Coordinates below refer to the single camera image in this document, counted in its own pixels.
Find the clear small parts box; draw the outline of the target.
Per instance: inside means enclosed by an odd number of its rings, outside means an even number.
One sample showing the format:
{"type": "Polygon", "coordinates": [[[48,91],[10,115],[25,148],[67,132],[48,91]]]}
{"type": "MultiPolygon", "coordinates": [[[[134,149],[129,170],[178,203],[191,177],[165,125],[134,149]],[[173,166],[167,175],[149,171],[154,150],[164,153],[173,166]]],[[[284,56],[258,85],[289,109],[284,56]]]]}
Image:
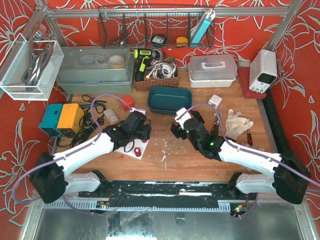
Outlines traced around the clear small parts box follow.
{"type": "Polygon", "coordinates": [[[103,114],[105,115],[105,117],[107,118],[107,120],[111,125],[116,124],[120,121],[117,115],[115,114],[115,112],[111,108],[104,110],[103,114]]]}

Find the red cube power socket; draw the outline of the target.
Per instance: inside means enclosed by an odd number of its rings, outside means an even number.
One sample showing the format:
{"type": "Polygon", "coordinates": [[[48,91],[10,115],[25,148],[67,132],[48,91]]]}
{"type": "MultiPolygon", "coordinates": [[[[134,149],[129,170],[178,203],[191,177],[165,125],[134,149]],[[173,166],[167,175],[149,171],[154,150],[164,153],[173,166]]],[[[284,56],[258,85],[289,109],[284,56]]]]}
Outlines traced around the red cube power socket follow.
{"type": "Polygon", "coordinates": [[[129,95],[123,97],[122,99],[123,99],[128,105],[130,105],[131,107],[134,106],[134,102],[133,102],[132,98],[131,98],[129,95]]]}

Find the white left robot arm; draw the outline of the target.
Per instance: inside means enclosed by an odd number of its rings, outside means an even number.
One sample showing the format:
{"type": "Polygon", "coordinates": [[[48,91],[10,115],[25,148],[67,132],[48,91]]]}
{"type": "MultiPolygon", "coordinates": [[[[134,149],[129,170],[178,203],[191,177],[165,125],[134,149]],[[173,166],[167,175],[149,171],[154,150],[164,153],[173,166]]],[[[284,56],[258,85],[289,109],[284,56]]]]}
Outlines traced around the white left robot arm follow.
{"type": "Polygon", "coordinates": [[[42,201],[50,204],[64,194],[94,192],[101,179],[93,171],[84,174],[75,170],[91,160],[112,153],[134,140],[148,141],[151,121],[139,111],[131,112],[126,120],[108,125],[93,138],[54,155],[42,153],[29,175],[32,186],[42,201]]]}

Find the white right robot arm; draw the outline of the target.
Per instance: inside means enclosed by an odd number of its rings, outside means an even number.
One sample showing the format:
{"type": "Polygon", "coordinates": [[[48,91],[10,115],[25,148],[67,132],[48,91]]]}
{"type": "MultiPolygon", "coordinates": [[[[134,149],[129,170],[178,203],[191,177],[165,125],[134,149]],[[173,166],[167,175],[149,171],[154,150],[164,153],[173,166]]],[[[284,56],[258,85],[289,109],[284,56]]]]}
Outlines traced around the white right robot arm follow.
{"type": "Polygon", "coordinates": [[[176,138],[189,139],[193,148],[205,158],[234,163],[257,171],[257,174],[237,172],[228,182],[229,193],[271,193],[283,200],[299,205],[308,188],[309,170],[294,154],[269,153],[234,143],[229,145],[218,132],[209,133],[204,124],[195,118],[172,124],[176,138]]]}

